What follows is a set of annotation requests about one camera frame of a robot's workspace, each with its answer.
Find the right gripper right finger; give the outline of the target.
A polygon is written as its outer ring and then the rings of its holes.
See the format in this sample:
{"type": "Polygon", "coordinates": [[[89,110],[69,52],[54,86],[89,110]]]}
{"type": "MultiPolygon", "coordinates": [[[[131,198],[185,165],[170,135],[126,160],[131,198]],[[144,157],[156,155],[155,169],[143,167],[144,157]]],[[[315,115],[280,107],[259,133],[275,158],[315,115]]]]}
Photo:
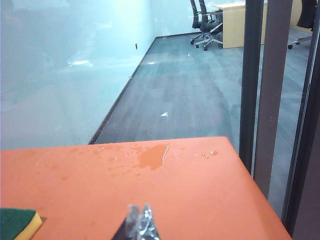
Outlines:
{"type": "Polygon", "coordinates": [[[139,215],[138,220],[139,240],[160,240],[151,206],[146,203],[139,215]]]}

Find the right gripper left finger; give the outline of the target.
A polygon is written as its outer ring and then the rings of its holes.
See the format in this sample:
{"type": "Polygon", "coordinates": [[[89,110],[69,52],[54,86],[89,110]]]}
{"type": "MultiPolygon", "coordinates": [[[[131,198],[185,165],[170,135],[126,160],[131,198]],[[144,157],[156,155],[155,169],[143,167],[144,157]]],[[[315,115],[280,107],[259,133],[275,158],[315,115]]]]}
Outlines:
{"type": "Polygon", "coordinates": [[[128,214],[112,237],[112,240],[136,240],[138,237],[139,220],[139,207],[134,204],[130,205],[128,214]]]}

